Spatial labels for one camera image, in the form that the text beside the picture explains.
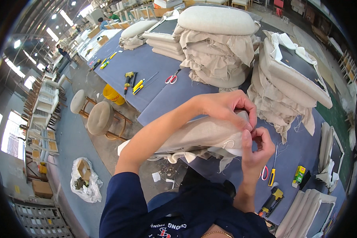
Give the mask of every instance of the plastic bag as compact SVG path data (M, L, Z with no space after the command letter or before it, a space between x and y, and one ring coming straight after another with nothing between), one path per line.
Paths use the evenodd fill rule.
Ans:
M74 182L77 181L78 178L80 178L80 173L78 172L78 162L84 159L87 161L87 163L90 166L91 169L91 175L89 178L89 187L83 186L81 189L77 190L74 187ZM103 182L98 179L98 174L96 174L94 172L94 170L92 169L92 164L91 162L85 158L85 157L81 157L78 158L76 160L74 160L73 162L73 170L71 172L71 181L70 181L70 188L71 191L75 194L77 194L79 197L81 197L84 201L86 202L101 202L102 201L102 195L100 194L99 188L103 185Z

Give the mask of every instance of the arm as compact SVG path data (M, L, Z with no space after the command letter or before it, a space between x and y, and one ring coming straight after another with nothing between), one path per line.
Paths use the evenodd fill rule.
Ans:
M250 123L238 117L234 113L235 108L245 108L249 111ZM242 90L197 95L143 127L122 150L115 174L122 172L138 174L142 163L156 152L173 133L201 114L231 121L240 130L252 131L257 124L256 106Z
M254 138L258 150L252 152L252 137L247 130L242 133L242 171L243 181L239 186L238 193L234 198L233 206L242 212L254 212L255 188L259 174L275 152L275 145L271 141L270 134L266 128L256 129L257 136Z

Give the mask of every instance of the yellow bucket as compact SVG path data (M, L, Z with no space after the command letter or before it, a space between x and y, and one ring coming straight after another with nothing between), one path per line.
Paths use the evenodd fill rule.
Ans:
M38 171L41 173L41 174L46 174L48 172L48 170L46 169L46 166L43 166L43 165L39 165L38 166Z
M119 106L122 105L124 102L124 97L122 97L115 89L113 89L110 85L106 85L103 89L103 96L108 100L111 100L118 104Z

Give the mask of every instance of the gold necklace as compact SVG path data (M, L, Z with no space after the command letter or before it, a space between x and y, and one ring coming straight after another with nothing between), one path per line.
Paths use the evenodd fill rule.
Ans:
M203 236L201 236L201 238L205 237L205 236L208 236L208 235L211 235L211 234L214 234L214 233L221 233L221 234L224 234L225 236L229 237L229 238L233 238L231 235L229 235L228 233L226 232L223 232L223 231L212 231L208 234L205 234Z

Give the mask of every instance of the hand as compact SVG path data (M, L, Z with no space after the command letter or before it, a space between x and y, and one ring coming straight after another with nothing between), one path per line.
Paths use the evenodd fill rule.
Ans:
M232 122L239 130L252 129L257 125L257 106L250 101L242 90L229 93L210 93L197 95L199 114ZM250 123L237 116L234 109L245 109L249 113Z
M271 140L268 130L264 127L256 129L257 136L254 138L258 150L252 151L252 137L248 130L242 133L242 171L243 182L256 183L259 173L267 164L267 161L275 152L275 145Z

